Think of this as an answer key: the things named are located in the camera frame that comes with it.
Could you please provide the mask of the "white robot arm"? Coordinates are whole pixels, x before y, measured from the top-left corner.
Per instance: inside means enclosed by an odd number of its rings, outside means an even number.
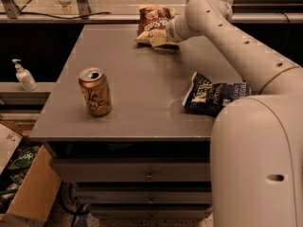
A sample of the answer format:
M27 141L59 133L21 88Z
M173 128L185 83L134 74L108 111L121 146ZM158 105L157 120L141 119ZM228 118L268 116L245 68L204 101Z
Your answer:
M215 119L214 227L303 227L303 68L230 24L231 7L189 0L168 38L207 37L252 89Z

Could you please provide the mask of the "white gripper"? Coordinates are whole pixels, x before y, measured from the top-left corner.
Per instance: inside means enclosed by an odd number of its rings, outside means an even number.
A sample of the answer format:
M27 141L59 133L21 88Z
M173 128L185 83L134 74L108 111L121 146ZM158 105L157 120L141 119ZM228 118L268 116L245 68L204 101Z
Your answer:
M173 43L180 43L184 40L183 38L183 17L177 16L173 19L171 19L167 26L167 36L168 39ZM166 36L163 35L157 35L152 38L150 38L150 44L152 47L157 47L161 45L166 45L168 41Z

